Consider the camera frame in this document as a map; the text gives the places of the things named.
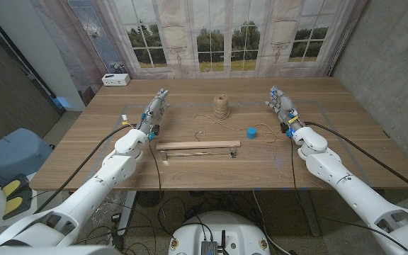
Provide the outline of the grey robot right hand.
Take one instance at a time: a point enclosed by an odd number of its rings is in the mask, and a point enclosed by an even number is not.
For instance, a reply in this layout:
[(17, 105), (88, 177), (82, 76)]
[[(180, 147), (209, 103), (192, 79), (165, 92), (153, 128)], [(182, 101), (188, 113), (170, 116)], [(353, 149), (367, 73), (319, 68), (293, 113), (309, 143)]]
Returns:
[(303, 128), (295, 104), (278, 87), (272, 86), (270, 100), (265, 104), (271, 108), (280, 120), (281, 131), (291, 137), (297, 130)]

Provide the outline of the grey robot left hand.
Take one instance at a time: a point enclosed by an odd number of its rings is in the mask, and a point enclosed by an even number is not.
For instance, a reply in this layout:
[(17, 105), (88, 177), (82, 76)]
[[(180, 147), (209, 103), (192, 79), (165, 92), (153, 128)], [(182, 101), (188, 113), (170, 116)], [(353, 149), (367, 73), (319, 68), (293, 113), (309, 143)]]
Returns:
[(168, 90), (161, 89), (154, 96), (151, 102), (144, 108), (142, 119), (136, 127), (138, 130), (147, 134), (155, 125), (160, 124), (164, 112), (169, 107), (169, 104), (166, 103), (168, 94)]

